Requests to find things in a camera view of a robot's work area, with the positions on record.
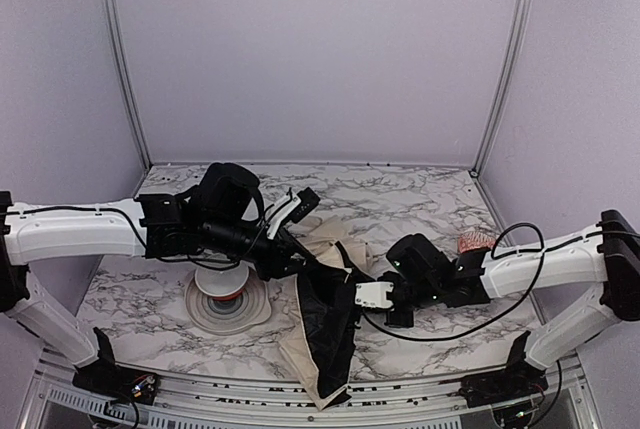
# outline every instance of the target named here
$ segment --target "white bracket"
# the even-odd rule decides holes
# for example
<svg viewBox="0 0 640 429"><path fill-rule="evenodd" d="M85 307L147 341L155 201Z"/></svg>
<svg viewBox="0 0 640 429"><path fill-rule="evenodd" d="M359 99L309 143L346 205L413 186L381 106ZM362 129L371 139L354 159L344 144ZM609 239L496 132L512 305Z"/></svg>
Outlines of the white bracket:
<svg viewBox="0 0 640 429"><path fill-rule="evenodd" d="M393 292L393 283L386 281L356 284L356 304L374 309L391 309L393 302L388 294Z"/></svg>

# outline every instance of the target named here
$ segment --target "gray wall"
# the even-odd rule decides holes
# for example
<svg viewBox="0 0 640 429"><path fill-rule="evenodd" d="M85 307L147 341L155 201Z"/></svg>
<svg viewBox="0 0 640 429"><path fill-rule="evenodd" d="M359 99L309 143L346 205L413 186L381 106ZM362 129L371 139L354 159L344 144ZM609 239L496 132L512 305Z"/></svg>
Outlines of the gray wall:
<svg viewBox="0 0 640 429"><path fill-rule="evenodd" d="M557 236L617 208L640 229L640 0L533 0L484 180L507 223ZM579 289L541 292L551 314ZM607 429L638 427L640 325L580 357Z"/></svg>
<svg viewBox="0 0 640 429"><path fill-rule="evenodd" d="M101 0L0 0L0 189L35 203L131 194L142 176ZM34 264L75 310L95 258ZM0 414L14 427L40 343L0 317Z"/></svg>
<svg viewBox="0 0 640 429"><path fill-rule="evenodd" d="M155 161L471 167L515 0L118 0Z"/></svg>

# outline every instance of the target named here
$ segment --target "spool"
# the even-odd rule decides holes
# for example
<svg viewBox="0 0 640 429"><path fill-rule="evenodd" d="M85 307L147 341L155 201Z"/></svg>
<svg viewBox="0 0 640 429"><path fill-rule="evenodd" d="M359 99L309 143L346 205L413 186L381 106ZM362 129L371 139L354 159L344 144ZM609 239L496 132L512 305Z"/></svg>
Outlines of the spool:
<svg viewBox="0 0 640 429"><path fill-rule="evenodd" d="M244 262L224 272L198 268L185 305L196 327L219 336L238 334L271 316L267 285Z"/></svg>

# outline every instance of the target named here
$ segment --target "marble surface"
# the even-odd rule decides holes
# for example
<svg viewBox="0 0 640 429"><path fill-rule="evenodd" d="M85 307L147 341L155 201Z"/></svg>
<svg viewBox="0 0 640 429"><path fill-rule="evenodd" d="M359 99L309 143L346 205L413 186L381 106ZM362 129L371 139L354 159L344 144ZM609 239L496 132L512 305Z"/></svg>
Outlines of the marble surface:
<svg viewBox="0 0 640 429"><path fill-rule="evenodd" d="M375 262L370 273L389 270L385 252L406 234L421 232L453 257L457 238L469 230L495 232L495 225L469 175L448 169L367 166L248 165L261 179L266 201L289 187L307 186L322 198L313 214L338 215L367 241ZM179 192L196 184L206 166L156 166L141 192ZM209 335L187 316L183 295L190 264L105 257L78 316L102 328L121 362L182 373L242 379L293 380L278 340L298 324L291 278L270 281L272 316L234 336ZM489 305L415 315L407 334L442 337L487 320L517 296ZM405 342L378 333L366 321L357 331L352 380L410 378L483 368L506 361L513 339L539 322L530 301L485 330L458 341Z"/></svg>

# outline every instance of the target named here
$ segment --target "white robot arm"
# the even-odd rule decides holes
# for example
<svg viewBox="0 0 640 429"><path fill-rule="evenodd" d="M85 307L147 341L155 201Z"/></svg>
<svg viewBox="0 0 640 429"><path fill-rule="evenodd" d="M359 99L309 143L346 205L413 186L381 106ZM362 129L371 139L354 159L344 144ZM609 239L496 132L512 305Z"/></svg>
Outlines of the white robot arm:
<svg viewBox="0 0 640 429"><path fill-rule="evenodd" d="M461 307L513 293L526 296L533 288L591 283L561 314L518 337L505 369L462 380L461 395L469 407L527 396L538 390L536 386L548 387L545 370L566 353L607 327L640 320L638 234L620 213L605 211L597 225L557 239L544 241L539 236L541 241L535 244L477 249L455 261L449 261L423 235L406 236L387 253L398 272L360 284L356 301L365 308L387 311L388 326L406 328L413 326L415 308L435 303ZM458 338L413 338L368 320L383 332L410 341Z"/></svg>
<svg viewBox="0 0 640 429"><path fill-rule="evenodd" d="M310 189L291 191L264 209L259 181L233 164L213 164L202 182L182 195L150 194L105 204L36 206L11 201L0 192L0 312L60 351L76 368L74 384L118 396L135 386L137 402L150 403L155 377L119 367L107 336L78 320L29 272L35 261L68 256L125 255L198 259L203 250L220 252L231 270L252 262L265 280L302 270L299 246L284 229L317 205ZM242 219L251 200L254 221ZM136 381L145 375L142 381Z"/></svg>

